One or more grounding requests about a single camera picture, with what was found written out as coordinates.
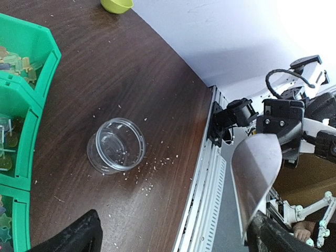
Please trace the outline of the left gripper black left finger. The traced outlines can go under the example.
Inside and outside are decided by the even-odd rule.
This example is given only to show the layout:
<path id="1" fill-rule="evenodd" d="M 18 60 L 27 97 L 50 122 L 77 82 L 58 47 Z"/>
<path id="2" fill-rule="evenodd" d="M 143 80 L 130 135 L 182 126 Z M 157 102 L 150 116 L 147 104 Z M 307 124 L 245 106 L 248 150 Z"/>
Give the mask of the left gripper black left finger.
<path id="1" fill-rule="evenodd" d="M 91 209 L 54 237 L 29 251 L 100 251 L 102 227 L 98 213 Z"/>

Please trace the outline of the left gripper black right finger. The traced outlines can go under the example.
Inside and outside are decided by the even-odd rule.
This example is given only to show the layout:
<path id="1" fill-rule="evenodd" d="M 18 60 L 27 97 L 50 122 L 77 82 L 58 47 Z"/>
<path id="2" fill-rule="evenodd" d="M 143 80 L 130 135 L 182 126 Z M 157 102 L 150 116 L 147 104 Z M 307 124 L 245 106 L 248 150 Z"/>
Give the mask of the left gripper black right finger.
<path id="1" fill-rule="evenodd" d="M 246 246 L 249 251 L 317 251 L 299 241 L 263 212 L 257 211 L 247 229 Z"/>

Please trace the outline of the silver metal scoop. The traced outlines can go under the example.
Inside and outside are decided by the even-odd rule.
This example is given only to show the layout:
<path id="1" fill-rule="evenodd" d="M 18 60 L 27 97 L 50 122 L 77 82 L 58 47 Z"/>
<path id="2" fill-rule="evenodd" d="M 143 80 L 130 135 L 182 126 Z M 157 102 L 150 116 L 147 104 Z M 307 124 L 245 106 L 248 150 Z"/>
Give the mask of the silver metal scoop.
<path id="1" fill-rule="evenodd" d="M 282 163 L 282 151 L 275 134 L 255 134 L 236 146 L 231 160 L 241 240 L 258 211 L 266 212 L 266 196 Z"/>

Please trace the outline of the green candy bin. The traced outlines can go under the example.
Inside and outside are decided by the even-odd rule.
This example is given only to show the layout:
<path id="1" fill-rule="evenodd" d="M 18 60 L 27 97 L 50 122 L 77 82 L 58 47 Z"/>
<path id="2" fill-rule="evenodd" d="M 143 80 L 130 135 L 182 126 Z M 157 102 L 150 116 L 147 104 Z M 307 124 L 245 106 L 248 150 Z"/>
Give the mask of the green candy bin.
<path id="1" fill-rule="evenodd" d="M 30 193 L 1 185 L 1 251 L 30 250 Z"/>
<path id="2" fill-rule="evenodd" d="M 41 115 L 23 87 L 1 79 L 1 184 L 30 191 Z"/>
<path id="3" fill-rule="evenodd" d="M 43 108 L 61 59 L 61 52 L 51 31 L 46 27 L 1 14 L 1 46 L 21 58 L 28 57 L 37 75 L 32 87 L 24 79 L 28 77 L 26 70 L 19 76 L 1 71 L 1 85 L 8 81 L 21 86 Z"/>

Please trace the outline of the clear plastic round container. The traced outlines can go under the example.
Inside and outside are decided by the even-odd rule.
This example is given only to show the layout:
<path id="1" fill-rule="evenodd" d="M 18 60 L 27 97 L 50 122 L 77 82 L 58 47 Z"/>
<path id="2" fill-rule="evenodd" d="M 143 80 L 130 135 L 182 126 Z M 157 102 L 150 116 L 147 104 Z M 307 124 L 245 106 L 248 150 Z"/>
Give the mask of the clear plastic round container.
<path id="1" fill-rule="evenodd" d="M 112 175 L 127 172 L 145 156 L 146 142 L 136 124 L 125 118 L 103 123 L 87 144 L 87 157 L 98 172 Z"/>

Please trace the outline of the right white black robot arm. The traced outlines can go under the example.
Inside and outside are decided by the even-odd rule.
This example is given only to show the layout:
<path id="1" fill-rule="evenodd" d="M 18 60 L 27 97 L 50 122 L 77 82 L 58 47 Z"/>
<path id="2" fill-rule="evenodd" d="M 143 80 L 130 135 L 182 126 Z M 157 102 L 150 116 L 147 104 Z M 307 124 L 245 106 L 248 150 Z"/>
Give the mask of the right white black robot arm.
<path id="1" fill-rule="evenodd" d="M 217 114 L 221 140 L 236 127 L 272 134 L 281 146 L 282 161 L 298 165 L 303 145 L 319 158 L 335 162 L 335 95 L 318 94 L 329 83 L 319 55 L 303 57 L 288 69 L 274 69 L 265 76 L 266 87 L 250 98 L 230 102 Z"/>

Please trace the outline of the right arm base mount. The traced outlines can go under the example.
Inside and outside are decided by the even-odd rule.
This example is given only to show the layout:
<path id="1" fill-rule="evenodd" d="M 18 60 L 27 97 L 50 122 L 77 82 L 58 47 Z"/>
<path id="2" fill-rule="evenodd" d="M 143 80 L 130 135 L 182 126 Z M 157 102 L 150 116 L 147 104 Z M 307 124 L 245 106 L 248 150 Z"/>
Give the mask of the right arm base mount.
<path id="1" fill-rule="evenodd" d="M 232 115 L 228 109 L 223 109 L 217 101 L 213 102 L 207 130 L 207 139 L 215 146 L 221 147 L 225 131 L 233 124 Z"/>

